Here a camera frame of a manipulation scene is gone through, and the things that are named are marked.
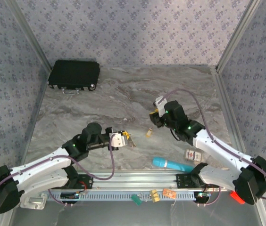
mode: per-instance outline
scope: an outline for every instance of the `wall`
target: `wall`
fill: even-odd
[[[216,65],[249,0],[17,0],[53,66]]]
[[[221,74],[247,150],[266,159],[266,0]]]
[[[20,163],[44,82],[38,58],[0,0],[0,166]]]

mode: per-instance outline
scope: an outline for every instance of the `blue cylinder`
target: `blue cylinder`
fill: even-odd
[[[180,171],[187,172],[187,173],[190,173],[194,168],[193,166],[174,162],[174,161],[168,161],[161,157],[154,157],[152,160],[152,164],[154,166],[165,167],[165,168],[170,168],[174,170],[180,170]]]

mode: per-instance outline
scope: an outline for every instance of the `toolbox handle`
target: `toolbox handle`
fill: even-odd
[[[80,90],[76,89],[76,93],[70,93],[70,92],[66,93],[65,90],[66,89],[62,89],[63,94],[65,94],[65,95],[73,95],[73,96],[79,95],[79,91],[80,91]]]

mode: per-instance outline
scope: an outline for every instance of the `red plug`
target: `red plug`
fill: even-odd
[[[233,197],[233,199],[235,199],[238,203],[240,203],[240,204],[244,204],[245,203],[245,201],[242,199],[242,198],[240,198],[238,195],[237,195],[237,193],[236,192],[231,192],[231,197]]]

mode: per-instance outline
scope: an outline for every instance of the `black box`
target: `black box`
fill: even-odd
[[[57,60],[48,79],[52,89],[93,91],[100,74],[97,62]]]

